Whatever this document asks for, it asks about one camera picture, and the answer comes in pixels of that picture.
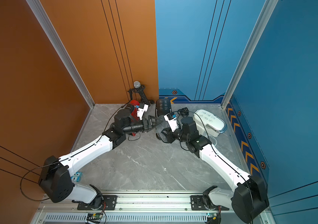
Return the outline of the black coffee machine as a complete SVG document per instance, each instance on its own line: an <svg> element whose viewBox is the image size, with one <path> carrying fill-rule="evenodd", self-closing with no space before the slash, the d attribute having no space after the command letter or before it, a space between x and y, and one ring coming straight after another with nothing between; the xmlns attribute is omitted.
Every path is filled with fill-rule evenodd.
<svg viewBox="0 0 318 224"><path fill-rule="evenodd" d="M158 99L156 101L155 115L160 117L172 112L170 99Z"/></svg>

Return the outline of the red coffee machine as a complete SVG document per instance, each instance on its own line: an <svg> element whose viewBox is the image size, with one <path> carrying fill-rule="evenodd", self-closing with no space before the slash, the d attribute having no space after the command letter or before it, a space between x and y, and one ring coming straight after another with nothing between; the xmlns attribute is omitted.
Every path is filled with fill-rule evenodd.
<svg viewBox="0 0 318 224"><path fill-rule="evenodd" d="M135 120L139 120L137 112L138 112L138 108L140 106L140 103L136 100L131 100L129 102L128 106L129 106L132 118Z"/></svg>

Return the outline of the microphone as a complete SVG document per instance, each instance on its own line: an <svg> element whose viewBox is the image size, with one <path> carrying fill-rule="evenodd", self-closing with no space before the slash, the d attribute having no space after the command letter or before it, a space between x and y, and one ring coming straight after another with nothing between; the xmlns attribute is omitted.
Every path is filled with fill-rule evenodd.
<svg viewBox="0 0 318 224"><path fill-rule="evenodd" d="M140 96L140 103L143 103L146 105L154 104L154 101L148 99L148 97L144 93L144 89L146 88L144 85L142 85L139 81L134 81L133 85L134 85L134 88L129 89L127 91L129 93L129 98L130 98L129 102L133 100L133 93L137 93Z"/></svg>

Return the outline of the white coffee machine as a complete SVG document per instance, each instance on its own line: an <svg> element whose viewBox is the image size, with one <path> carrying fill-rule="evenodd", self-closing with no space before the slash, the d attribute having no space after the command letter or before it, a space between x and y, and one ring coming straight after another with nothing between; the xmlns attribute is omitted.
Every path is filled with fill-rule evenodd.
<svg viewBox="0 0 318 224"><path fill-rule="evenodd" d="M194 121L199 135L207 137L214 146L217 144L218 136L227 130L227 125L220 117L203 109L194 113Z"/></svg>

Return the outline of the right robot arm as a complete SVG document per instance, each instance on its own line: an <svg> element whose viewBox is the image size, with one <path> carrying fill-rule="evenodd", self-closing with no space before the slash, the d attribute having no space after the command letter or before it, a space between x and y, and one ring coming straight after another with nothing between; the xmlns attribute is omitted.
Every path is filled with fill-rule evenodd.
<svg viewBox="0 0 318 224"><path fill-rule="evenodd" d="M212 142L199 133L192 117L181 122L175 115L162 115L156 133L165 143L184 142L188 151L210 165L230 186L223 190L212 186L203 193L203 200L209 209L223 206L232 209L247 224L269 207L267 188L261 177L243 171L220 153Z"/></svg>

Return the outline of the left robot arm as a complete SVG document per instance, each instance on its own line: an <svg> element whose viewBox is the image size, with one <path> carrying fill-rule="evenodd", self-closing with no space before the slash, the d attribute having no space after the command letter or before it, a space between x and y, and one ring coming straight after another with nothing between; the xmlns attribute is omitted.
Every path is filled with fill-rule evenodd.
<svg viewBox="0 0 318 224"><path fill-rule="evenodd" d="M92 184L76 183L71 177L95 158L118 147L126 140L127 135L149 132L163 121L163 116L150 115L139 121L132 121L128 109L119 110L114 115L113 123L95 140L70 154L46 159L38 181L39 186L53 203L71 200L99 209L104 201L101 191Z"/></svg>

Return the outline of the blue owl toy block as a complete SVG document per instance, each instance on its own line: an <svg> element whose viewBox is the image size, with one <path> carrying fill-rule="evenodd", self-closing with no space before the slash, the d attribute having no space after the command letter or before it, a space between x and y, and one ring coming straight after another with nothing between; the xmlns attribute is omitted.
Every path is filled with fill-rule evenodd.
<svg viewBox="0 0 318 224"><path fill-rule="evenodd" d="M72 177L71 177L71 180L73 182L80 182L81 181L81 178L83 176L83 173L82 172L76 172Z"/></svg>

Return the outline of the right green circuit board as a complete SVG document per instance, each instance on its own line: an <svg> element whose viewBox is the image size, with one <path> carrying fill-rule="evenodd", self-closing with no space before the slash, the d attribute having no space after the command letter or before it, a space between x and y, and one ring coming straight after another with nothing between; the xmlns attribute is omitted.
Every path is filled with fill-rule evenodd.
<svg viewBox="0 0 318 224"><path fill-rule="evenodd" d="M221 224L222 216L220 213L215 214L213 217L208 217L206 224Z"/></svg>

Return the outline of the green circuit board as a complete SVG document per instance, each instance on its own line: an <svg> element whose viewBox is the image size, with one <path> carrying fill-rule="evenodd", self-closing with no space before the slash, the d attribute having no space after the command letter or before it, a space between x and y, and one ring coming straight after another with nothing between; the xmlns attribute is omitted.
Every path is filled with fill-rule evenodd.
<svg viewBox="0 0 318 224"><path fill-rule="evenodd" d="M103 213L88 213L86 217L86 224L101 224L104 214Z"/></svg>
<svg viewBox="0 0 318 224"><path fill-rule="evenodd" d="M220 213L215 214L213 217L208 217L206 224L221 224L222 216Z"/></svg>

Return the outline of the left green circuit board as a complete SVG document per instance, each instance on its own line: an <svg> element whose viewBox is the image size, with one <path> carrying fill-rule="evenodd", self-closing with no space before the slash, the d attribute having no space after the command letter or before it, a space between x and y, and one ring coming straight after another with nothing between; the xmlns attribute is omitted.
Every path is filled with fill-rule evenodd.
<svg viewBox="0 0 318 224"><path fill-rule="evenodd" d="M101 224L104 214L103 213L88 213L86 217L86 224Z"/></svg>

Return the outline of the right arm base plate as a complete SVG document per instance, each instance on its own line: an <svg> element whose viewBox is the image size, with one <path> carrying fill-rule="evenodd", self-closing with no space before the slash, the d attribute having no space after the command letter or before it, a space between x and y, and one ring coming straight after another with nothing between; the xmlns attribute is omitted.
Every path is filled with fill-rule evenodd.
<svg viewBox="0 0 318 224"><path fill-rule="evenodd" d="M214 205L208 199L208 197L203 195L191 195L190 205L192 211L229 211L231 205Z"/></svg>

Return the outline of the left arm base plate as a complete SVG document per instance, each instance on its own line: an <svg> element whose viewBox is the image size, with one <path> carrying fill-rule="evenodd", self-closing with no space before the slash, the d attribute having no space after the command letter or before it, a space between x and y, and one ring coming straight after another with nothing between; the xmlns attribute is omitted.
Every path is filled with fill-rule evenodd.
<svg viewBox="0 0 318 224"><path fill-rule="evenodd" d="M91 203L80 202L77 210L79 211L113 211L117 204L117 195L103 195L96 197Z"/></svg>

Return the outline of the aluminium mounting rail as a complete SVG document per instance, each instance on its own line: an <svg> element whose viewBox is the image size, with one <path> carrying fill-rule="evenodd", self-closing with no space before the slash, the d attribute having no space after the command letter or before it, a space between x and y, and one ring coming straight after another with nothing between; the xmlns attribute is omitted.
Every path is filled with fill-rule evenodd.
<svg viewBox="0 0 318 224"><path fill-rule="evenodd" d="M229 211L192 211L191 195L195 191L104 191L117 195L113 211L79 211L78 204L69 200L60 203L40 203L33 224L86 224L88 213L103 213L101 224L205 224L208 217L220 213L221 224L241 224L236 213Z"/></svg>

